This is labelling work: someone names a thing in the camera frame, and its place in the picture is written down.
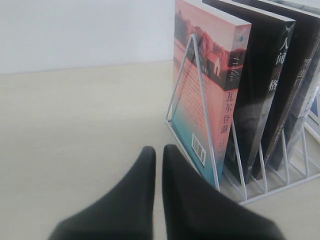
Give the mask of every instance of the pink book cover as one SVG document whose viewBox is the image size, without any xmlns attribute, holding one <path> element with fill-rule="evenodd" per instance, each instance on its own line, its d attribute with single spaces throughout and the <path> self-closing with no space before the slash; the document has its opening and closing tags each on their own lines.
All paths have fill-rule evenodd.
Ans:
<svg viewBox="0 0 320 240">
<path fill-rule="evenodd" d="M 198 42 L 214 157 L 222 175 L 251 24 L 192 0 L 175 1 L 173 86 L 191 34 Z M 201 175 L 215 185 L 193 44 L 172 104 L 172 127 Z"/>
</svg>

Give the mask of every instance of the triangular wire frame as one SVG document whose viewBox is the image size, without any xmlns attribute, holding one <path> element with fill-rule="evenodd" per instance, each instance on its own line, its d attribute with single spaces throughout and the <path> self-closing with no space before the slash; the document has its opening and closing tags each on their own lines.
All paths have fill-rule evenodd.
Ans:
<svg viewBox="0 0 320 240">
<path fill-rule="evenodd" d="M 204 82 L 203 82 L 202 71 L 201 71 L 202 68 L 201 68 L 201 62 L 200 62 L 200 57 L 199 57 L 198 41 L 197 41 L 197 37 L 196 37 L 195 34 L 191 34 L 190 35 L 188 43 L 186 45 L 186 49 L 185 49 L 185 53 L 184 53 L 184 56 L 183 56 L 183 59 L 182 59 L 182 62 L 181 62 L 181 66 L 180 66 L 180 69 L 179 69 L 178 77 L 177 77 L 177 80 L 176 80 L 176 83 L 175 83 L 175 86 L 174 86 L 174 89 L 173 89 L 173 93 L 172 93 L 172 96 L 171 96 L 171 99 L 170 99 L 169 107 L 167 109 L 165 121 L 166 121 L 169 129 L 172 131 L 173 135 L 175 136 L 176 140 L 178 141 L 179 145 L 181 146 L 182 150 L 184 151 L 184 153 L 185 153 L 186 157 L 188 158 L 189 162 L 192 164 L 193 168 L 197 172 L 199 172 L 197 170 L 196 166 L 194 165 L 192 159 L 190 158 L 188 152 L 184 148 L 184 146 L 183 146 L 182 142 L 180 141 L 179 137 L 175 133 L 175 130 L 172 128 L 172 124 L 171 124 L 172 119 L 169 119 L 169 113 L 170 113 L 170 110 L 172 108 L 174 97 L 176 95 L 176 91 L 177 91 L 177 88 L 178 88 L 178 85 L 179 85 L 179 82 L 180 82 L 180 79 L 181 79 L 181 76 L 182 76 L 182 73 L 183 73 L 183 69 L 184 69 L 184 65 L 185 65 L 186 59 L 187 59 L 188 51 L 191 48 L 191 43 L 193 43 L 193 49 L 194 49 L 195 60 L 196 60 L 196 67 L 197 67 L 197 72 L 198 72 L 198 79 L 199 79 L 199 83 L 200 83 L 202 105 L 203 105 L 203 112 L 204 112 L 204 119 L 205 119 L 207 137 L 208 137 L 208 144 L 209 144 L 210 159 L 211 159 L 211 164 L 212 164 L 213 178 L 214 178 L 215 188 L 218 191 L 220 191 L 220 184 L 219 184 L 219 181 L 218 181 L 218 173 L 217 173 L 217 167 L 216 167 L 217 165 L 216 165 L 216 160 L 215 160 L 215 153 L 214 153 L 212 134 L 211 134 L 211 126 L 210 126 L 210 122 L 209 122 L 208 109 L 207 109 L 207 103 L 206 103 L 206 98 L 205 98 L 205 88 L 204 88 Z M 276 188 L 276 189 L 271 190 L 271 191 L 268 190 L 265 162 L 264 162 L 264 158 L 263 158 L 262 145 L 260 143 L 258 154 L 259 154 L 259 160 L 260 160 L 260 165 L 261 165 L 263 185 L 261 185 L 261 183 L 258 180 L 256 180 L 253 176 L 251 176 L 251 179 L 253 180 L 254 183 L 256 183 L 256 185 L 262 190 L 263 193 L 248 199 L 247 187 L 246 187 L 245 180 L 244 180 L 244 174 L 243 174 L 243 168 L 242 168 L 242 164 L 241 164 L 241 157 L 240 157 L 240 152 L 239 152 L 238 139 L 237 139 L 237 135 L 236 135 L 235 123 L 234 123 L 233 120 L 232 120 L 232 124 L 231 124 L 231 131 L 232 131 L 232 136 L 233 136 L 233 140 L 234 140 L 236 160 L 237 160 L 237 163 L 238 163 L 238 170 L 239 170 L 239 175 L 240 175 L 241 189 L 239 189 L 238 186 L 233 182 L 230 171 L 229 172 L 228 171 L 223 171 L 223 176 L 232 185 L 232 187 L 236 190 L 236 192 L 238 193 L 238 195 L 242 199 L 242 201 L 239 202 L 239 204 L 245 205 L 245 204 L 254 202 L 254 201 L 258 200 L 258 199 L 264 198 L 266 196 L 278 193 L 278 192 L 280 192 L 282 190 L 285 190 L 285 189 L 288 189 L 290 187 L 296 186 L 298 184 L 302 184 L 302 183 L 307 182 L 309 180 L 312 180 L 312 179 L 320 177 L 320 166 L 317 165 L 310 158 L 308 158 L 306 137 L 305 137 L 304 130 L 302 130 L 302 133 L 301 133 L 303 152 L 301 152 L 299 149 L 298 149 L 298 151 L 299 151 L 300 154 L 303 155 L 303 158 L 304 158 L 305 174 L 302 173 L 293 163 L 288 161 L 286 141 L 285 141 L 285 133 L 284 133 L 284 130 L 282 130 L 281 133 L 280 133 L 280 137 L 281 137 L 282 151 L 283 151 L 283 162 L 284 162 L 285 179 L 282 176 L 280 176 L 280 174 L 277 171 L 275 171 L 270 165 L 268 165 L 268 169 L 271 171 L 271 173 L 274 173 L 274 175 L 276 177 L 278 177 L 282 181 L 283 186 L 280 186 L 279 188 Z M 311 163 L 314 166 L 314 168 L 316 168 L 319 171 L 319 173 L 316 173 L 314 175 L 310 175 L 309 163 Z M 293 167 L 298 173 L 300 173 L 300 175 L 302 175 L 304 179 L 296 181 L 294 183 L 290 183 L 289 166 Z"/>
</svg>

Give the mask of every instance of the desk surface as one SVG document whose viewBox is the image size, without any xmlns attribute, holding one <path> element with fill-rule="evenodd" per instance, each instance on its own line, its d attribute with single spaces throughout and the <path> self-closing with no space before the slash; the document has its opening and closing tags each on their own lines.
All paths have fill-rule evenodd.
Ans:
<svg viewBox="0 0 320 240">
<path fill-rule="evenodd" d="M 154 235 L 166 239 L 162 152 L 172 62 L 0 76 L 0 239 L 45 240 L 112 188 L 141 148 L 157 152 Z M 246 207 L 289 240 L 320 236 L 320 179 Z"/>
</svg>

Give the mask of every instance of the white house illustration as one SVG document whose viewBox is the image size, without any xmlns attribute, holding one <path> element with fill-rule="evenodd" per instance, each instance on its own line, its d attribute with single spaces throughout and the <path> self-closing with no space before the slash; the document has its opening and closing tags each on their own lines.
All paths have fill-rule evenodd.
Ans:
<svg viewBox="0 0 320 240">
<path fill-rule="evenodd" d="M 217 75 L 218 77 L 220 77 L 220 60 L 219 57 L 217 55 L 215 55 L 214 53 L 210 53 L 208 58 L 208 68 L 210 70 L 213 70 L 213 73 L 215 75 Z"/>
</svg>

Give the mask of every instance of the book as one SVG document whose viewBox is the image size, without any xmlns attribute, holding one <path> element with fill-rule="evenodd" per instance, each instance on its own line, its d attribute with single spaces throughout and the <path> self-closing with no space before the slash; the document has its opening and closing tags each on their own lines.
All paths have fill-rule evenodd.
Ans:
<svg viewBox="0 0 320 240">
<path fill-rule="evenodd" d="M 320 9 L 312 6 L 293 3 L 286 0 L 272 0 L 273 2 L 304 10 L 310 13 L 320 15 Z M 295 97 L 293 105 L 288 114 L 288 118 L 284 125 L 284 137 L 287 159 L 290 161 L 294 147 L 300 139 L 304 124 L 308 119 L 308 114 L 313 105 L 316 94 L 320 86 L 320 44 L 318 44 L 310 66 L 305 74 L 300 90 Z M 276 169 L 282 169 L 283 161 L 283 146 L 282 142 L 278 142 L 273 154 L 270 157 L 270 165 Z"/>
<path fill-rule="evenodd" d="M 267 166 L 271 154 L 275 150 L 279 138 L 281 138 L 290 108 L 317 49 L 320 17 L 314 13 L 266 0 L 234 1 L 296 20 L 291 43 L 261 139 L 263 160 Z M 252 175 L 257 179 L 262 178 L 259 154 L 256 156 Z"/>
<path fill-rule="evenodd" d="M 197 38 L 208 132 L 218 178 L 221 178 L 227 141 L 245 60 L 251 24 L 202 2 L 175 1 L 173 85 L 191 34 Z M 172 103 L 172 127 L 199 173 L 215 186 L 203 99 L 194 46 L 187 52 Z"/>
<path fill-rule="evenodd" d="M 243 176 L 248 183 L 296 21 L 237 2 L 203 2 L 252 24 L 233 113 Z M 240 182 L 232 132 L 224 161 Z"/>
</svg>

